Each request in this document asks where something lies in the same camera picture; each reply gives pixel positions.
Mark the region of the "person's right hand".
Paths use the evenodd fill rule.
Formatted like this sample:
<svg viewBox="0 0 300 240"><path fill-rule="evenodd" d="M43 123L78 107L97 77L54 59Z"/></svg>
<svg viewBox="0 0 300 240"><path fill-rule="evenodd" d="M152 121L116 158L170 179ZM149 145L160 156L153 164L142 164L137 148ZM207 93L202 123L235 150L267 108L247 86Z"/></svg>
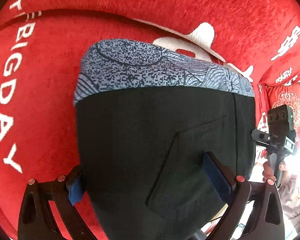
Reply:
<svg viewBox="0 0 300 240"><path fill-rule="evenodd" d="M280 185L283 186L287 184L292 176L291 170L292 170L292 165L289 162L281 162L279 165L279 170L282 171L282 177L281 177L281 183ZM263 181L266 181L267 179L272 179L273 181L277 181L277 177L274 176L274 171L270 167L268 161L266 161L263 164Z"/></svg>

